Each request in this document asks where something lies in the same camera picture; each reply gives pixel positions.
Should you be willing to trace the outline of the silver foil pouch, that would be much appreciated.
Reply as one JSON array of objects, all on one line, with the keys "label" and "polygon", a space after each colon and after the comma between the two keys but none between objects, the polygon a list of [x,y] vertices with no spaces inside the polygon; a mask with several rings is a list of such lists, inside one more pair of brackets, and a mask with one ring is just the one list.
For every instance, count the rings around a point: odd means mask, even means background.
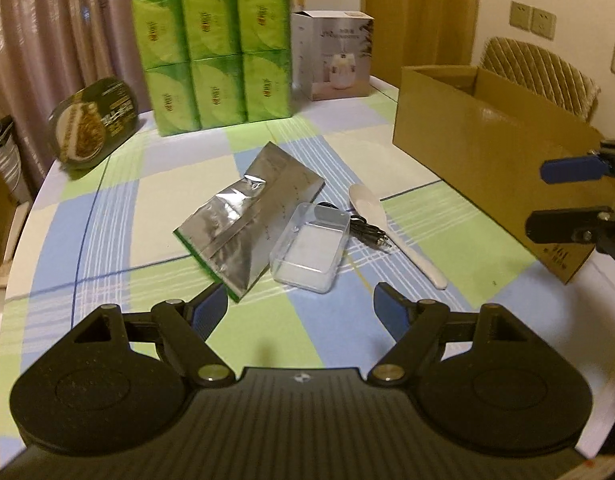
[{"label": "silver foil pouch", "polygon": [[216,193],[174,231],[214,281],[238,302],[268,268],[294,210],[325,179],[269,142],[240,180]]}]

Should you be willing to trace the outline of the white rectangular plastic case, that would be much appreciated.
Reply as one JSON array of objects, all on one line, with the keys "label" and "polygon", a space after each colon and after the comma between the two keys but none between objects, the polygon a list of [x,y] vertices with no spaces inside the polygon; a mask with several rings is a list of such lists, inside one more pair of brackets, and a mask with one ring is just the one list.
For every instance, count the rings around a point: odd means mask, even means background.
[{"label": "white rectangular plastic case", "polygon": [[269,255],[272,278],[325,294],[336,279],[350,237],[351,215],[336,207],[301,203]]}]

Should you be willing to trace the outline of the white rice spoon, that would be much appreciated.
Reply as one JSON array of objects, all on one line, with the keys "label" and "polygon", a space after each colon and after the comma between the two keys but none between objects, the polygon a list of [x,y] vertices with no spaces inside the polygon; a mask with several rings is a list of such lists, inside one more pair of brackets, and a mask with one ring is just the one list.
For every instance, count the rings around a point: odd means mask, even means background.
[{"label": "white rice spoon", "polygon": [[447,288],[449,281],[447,281],[445,275],[430,260],[410,248],[405,240],[390,228],[385,208],[367,186],[358,183],[352,184],[349,187],[349,200],[358,214],[387,234],[391,242],[417,266],[436,289],[444,290]]}]

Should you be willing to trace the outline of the large open cardboard box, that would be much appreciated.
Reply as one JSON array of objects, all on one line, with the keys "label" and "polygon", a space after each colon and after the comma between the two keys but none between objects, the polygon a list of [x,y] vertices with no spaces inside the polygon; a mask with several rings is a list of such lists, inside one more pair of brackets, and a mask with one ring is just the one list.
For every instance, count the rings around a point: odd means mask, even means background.
[{"label": "large open cardboard box", "polygon": [[550,159],[583,156],[603,136],[582,119],[475,66],[402,70],[394,144],[471,200],[568,283],[589,245],[536,244],[525,221],[536,210],[606,206],[615,211],[615,178],[547,184]]}]

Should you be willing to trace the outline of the quilted beige chair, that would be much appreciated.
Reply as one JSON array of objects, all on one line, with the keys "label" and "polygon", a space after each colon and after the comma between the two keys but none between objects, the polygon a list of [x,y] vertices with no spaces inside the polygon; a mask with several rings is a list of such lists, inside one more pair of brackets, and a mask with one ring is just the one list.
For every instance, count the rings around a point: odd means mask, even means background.
[{"label": "quilted beige chair", "polygon": [[595,112],[600,86],[559,55],[505,37],[486,42],[480,66],[562,107],[583,122]]}]

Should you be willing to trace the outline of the wooden door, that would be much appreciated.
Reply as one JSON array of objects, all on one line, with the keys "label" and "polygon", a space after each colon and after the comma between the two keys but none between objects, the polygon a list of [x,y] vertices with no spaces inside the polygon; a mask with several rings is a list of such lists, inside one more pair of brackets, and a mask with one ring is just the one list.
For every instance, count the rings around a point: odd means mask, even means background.
[{"label": "wooden door", "polygon": [[479,0],[362,0],[373,17],[371,75],[401,84],[404,66],[469,65]]}]

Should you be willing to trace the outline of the dark green oval food tin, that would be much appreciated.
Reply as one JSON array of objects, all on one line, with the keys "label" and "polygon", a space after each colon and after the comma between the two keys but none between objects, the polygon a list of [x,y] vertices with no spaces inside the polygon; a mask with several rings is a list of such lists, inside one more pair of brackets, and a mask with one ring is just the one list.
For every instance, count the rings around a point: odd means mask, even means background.
[{"label": "dark green oval food tin", "polygon": [[49,142],[69,172],[88,171],[139,129],[138,103],[125,81],[106,77],[78,90],[50,114]]}]

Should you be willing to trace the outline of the white humidifier product box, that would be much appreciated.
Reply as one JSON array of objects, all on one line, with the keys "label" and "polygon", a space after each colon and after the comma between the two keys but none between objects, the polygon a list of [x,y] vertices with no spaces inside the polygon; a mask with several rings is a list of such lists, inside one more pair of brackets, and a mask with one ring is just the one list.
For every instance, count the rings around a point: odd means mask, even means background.
[{"label": "white humidifier product box", "polygon": [[292,14],[294,84],[313,101],[370,93],[373,18],[361,11]]}]

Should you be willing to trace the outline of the white buckets in dark bag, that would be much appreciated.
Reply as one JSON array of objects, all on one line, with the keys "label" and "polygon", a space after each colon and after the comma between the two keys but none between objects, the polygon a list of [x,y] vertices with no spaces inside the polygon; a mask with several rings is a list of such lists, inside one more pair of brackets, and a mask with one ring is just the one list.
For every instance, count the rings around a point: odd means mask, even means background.
[{"label": "white buckets in dark bag", "polygon": [[16,124],[11,116],[0,120],[0,173],[12,195],[20,204],[30,203],[32,196],[23,171],[21,152],[16,144]]}]

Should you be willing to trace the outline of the green tissue pack bundle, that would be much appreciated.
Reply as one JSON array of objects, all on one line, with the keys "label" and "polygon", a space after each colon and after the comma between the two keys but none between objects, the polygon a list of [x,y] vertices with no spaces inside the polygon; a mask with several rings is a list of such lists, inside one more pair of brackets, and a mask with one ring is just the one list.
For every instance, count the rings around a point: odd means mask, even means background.
[{"label": "green tissue pack bundle", "polygon": [[132,0],[163,136],[292,114],[290,0]]}]

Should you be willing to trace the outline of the beige curtain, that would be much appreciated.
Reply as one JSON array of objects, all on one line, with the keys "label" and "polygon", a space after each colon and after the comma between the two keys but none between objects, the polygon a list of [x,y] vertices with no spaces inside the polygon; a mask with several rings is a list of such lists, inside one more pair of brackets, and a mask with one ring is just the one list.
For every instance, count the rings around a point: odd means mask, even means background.
[{"label": "beige curtain", "polygon": [[112,75],[130,85],[140,110],[149,110],[132,0],[0,0],[0,118],[16,123],[30,192],[39,190],[54,159],[50,113]]}]

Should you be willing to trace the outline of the double wall socket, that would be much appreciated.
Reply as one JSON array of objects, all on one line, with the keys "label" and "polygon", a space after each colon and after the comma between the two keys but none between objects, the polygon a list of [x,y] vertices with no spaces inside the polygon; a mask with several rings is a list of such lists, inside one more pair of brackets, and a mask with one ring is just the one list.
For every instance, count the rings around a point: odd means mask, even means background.
[{"label": "double wall socket", "polygon": [[553,40],[556,35],[557,16],[554,13],[525,3],[511,1],[509,25]]}]

